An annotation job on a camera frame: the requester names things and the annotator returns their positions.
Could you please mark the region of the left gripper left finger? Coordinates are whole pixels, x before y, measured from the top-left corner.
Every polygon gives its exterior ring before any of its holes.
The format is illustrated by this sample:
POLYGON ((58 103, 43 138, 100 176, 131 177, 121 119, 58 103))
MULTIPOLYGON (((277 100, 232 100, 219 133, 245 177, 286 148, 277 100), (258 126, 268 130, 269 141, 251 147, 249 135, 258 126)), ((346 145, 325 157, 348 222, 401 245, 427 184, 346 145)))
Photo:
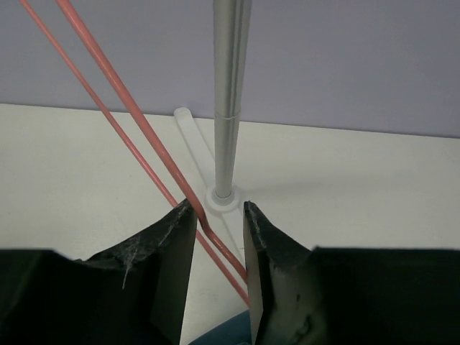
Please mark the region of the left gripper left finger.
POLYGON ((1 251, 3 344, 178 344, 197 216, 182 201, 94 254, 1 251))

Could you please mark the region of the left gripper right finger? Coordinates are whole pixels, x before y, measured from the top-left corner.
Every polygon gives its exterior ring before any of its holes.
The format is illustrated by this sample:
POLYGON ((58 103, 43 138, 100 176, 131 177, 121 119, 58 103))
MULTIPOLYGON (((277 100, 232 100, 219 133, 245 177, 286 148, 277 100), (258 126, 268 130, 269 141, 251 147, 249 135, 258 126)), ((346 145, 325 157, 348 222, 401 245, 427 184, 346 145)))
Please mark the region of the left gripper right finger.
POLYGON ((459 252, 308 249, 244 203, 254 344, 457 344, 459 252))

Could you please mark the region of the blue t shirt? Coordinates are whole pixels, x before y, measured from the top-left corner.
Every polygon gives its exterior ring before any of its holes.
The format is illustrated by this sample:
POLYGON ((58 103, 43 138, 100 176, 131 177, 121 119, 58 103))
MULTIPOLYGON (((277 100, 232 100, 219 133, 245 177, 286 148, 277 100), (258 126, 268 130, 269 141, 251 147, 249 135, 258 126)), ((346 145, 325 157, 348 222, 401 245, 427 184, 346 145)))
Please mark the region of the blue t shirt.
POLYGON ((246 310, 190 342, 190 345, 250 345, 249 311, 246 310))

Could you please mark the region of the pink wire hanger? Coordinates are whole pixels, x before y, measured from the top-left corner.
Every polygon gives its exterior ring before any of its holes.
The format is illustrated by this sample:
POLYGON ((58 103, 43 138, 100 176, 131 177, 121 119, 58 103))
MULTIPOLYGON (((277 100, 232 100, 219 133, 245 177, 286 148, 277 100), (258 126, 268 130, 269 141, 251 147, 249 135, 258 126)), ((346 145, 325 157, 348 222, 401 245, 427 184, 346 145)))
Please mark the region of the pink wire hanger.
MULTIPOLYGON (((98 97, 96 92, 89 85, 88 81, 83 77, 82 73, 77 69, 73 61, 65 53, 62 46, 51 34, 49 29, 45 26, 43 21, 39 18, 38 14, 29 5, 28 1, 22 1, 21 5, 26 9, 31 18, 36 22, 38 27, 42 30, 48 40, 53 44, 54 48, 61 55, 65 63, 71 69, 76 78, 80 81, 81 85, 85 88, 88 95, 93 99, 94 103, 99 107, 103 115, 106 117, 110 125, 114 128, 116 133, 119 135, 121 140, 127 146, 129 151, 134 155, 138 163, 142 166, 147 175, 151 178, 153 183, 157 186, 158 190, 163 194, 165 199, 173 207, 178 205, 170 191, 166 188, 161 179, 157 176, 154 170, 150 167, 146 159, 142 156, 140 151, 136 148, 134 143, 130 140, 124 130, 119 126, 118 122, 112 116, 111 112, 98 97)), ((101 72, 105 75, 109 84, 112 86, 121 102, 125 105, 127 111, 131 114, 133 120, 140 128, 147 141, 156 152, 157 156, 162 161, 163 165, 167 168, 169 174, 176 182, 184 196, 190 201, 193 210, 197 213, 199 224, 201 225, 202 232, 197 231, 195 237, 199 244, 204 248, 208 256, 213 260, 216 266, 224 274, 225 278, 229 281, 234 290, 238 293, 239 297, 244 301, 246 305, 249 305, 249 296, 246 289, 243 288, 229 271, 223 261, 219 258, 222 254, 226 261, 234 268, 236 273, 241 277, 243 282, 247 282, 247 272, 243 264, 236 258, 231 250, 220 240, 217 234, 212 230, 206 212, 202 203, 199 201, 197 195, 185 179, 184 175, 180 171, 179 167, 175 164, 174 159, 170 156, 165 146, 161 142, 160 138, 155 133, 154 129, 150 126, 142 113, 140 107, 133 99, 127 87, 122 82, 118 73, 110 63, 109 59, 105 56, 103 50, 91 34, 89 28, 85 25, 78 12, 75 10, 70 1, 58 1, 57 5, 60 7, 65 18, 70 23, 76 34, 79 36, 82 43, 85 45, 87 51, 90 53, 96 64, 100 68, 101 72)))

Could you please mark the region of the white clothes rack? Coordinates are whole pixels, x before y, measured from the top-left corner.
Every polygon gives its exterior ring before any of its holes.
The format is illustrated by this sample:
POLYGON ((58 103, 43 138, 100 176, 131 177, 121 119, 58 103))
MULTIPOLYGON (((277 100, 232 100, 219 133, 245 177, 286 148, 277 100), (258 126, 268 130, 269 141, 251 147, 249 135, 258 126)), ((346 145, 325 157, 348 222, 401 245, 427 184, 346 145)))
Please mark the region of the white clothes rack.
POLYGON ((189 109, 174 111, 206 186, 206 208, 223 221, 240 261, 244 260, 242 197, 233 177, 251 9, 250 1, 213 2, 214 148, 208 148, 189 109))

